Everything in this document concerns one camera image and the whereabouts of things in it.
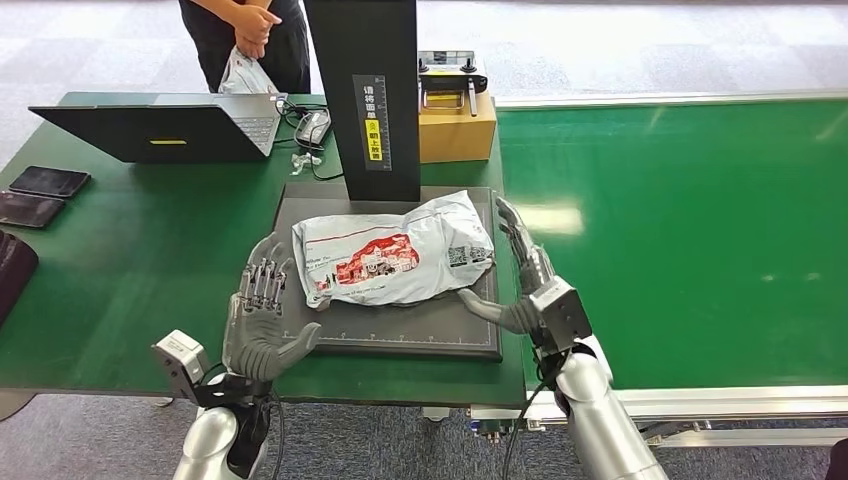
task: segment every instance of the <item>laptop keyboard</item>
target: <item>laptop keyboard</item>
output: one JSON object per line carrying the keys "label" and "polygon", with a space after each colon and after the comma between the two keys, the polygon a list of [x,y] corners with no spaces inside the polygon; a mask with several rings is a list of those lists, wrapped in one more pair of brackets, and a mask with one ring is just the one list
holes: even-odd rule
{"label": "laptop keyboard", "polygon": [[274,128],[274,118],[234,118],[233,121],[241,128],[247,138],[251,139],[260,148],[268,143],[271,129]]}

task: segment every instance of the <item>barcode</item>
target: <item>barcode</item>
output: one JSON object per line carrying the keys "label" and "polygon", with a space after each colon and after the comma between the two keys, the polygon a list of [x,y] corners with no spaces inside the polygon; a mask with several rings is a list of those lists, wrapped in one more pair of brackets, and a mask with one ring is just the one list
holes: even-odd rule
{"label": "barcode", "polygon": [[492,251],[483,247],[471,247],[471,263],[480,263],[492,256]]}
{"label": "barcode", "polygon": [[459,267],[467,264],[468,256],[465,255],[465,247],[448,248],[448,263],[451,267]]}

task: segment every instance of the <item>cardboard box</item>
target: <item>cardboard box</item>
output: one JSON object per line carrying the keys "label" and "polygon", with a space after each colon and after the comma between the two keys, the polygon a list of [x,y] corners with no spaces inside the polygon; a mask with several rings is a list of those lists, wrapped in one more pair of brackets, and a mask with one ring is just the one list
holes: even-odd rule
{"label": "cardboard box", "polygon": [[422,108],[418,115],[421,163],[488,160],[496,127],[495,106],[488,90],[477,94],[476,117],[471,116],[468,98],[462,110]]}

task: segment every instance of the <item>laptop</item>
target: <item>laptop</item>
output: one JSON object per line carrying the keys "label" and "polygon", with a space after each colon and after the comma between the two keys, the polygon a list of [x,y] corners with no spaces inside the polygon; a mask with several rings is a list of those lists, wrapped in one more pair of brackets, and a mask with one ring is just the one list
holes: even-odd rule
{"label": "laptop", "polygon": [[159,94],[146,105],[29,107],[80,140],[127,163],[266,159],[286,94]]}

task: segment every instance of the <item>red printed graphic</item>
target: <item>red printed graphic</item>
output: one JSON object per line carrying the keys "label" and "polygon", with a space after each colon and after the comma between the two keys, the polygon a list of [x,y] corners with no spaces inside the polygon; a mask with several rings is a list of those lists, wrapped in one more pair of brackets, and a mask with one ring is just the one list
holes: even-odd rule
{"label": "red printed graphic", "polygon": [[349,262],[336,264],[333,277],[327,282],[317,282],[316,287],[324,290],[331,283],[353,285],[380,275],[407,272],[417,267],[418,262],[418,252],[412,248],[409,235],[377,238],[354,253]]}

